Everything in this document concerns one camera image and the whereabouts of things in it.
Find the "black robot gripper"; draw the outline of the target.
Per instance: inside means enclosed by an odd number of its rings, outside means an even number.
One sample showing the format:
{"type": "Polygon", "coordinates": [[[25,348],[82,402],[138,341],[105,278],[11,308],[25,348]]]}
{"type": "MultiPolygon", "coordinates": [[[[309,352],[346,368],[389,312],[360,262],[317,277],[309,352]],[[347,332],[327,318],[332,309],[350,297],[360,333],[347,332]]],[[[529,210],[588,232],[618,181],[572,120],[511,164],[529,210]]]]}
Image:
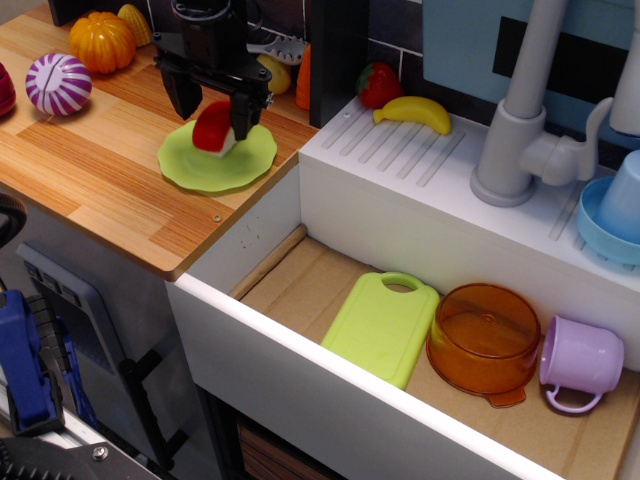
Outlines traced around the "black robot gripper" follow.
{"type": "Polygon", "coordinates": [[[175,32],[155,31],[155,62],[175,112],[190,118],[204,87],[231,97],[230,120],[236,141],[246,140],[273,102],[271,74],[247,50],[244,1],[173,1],[175,32]]]}

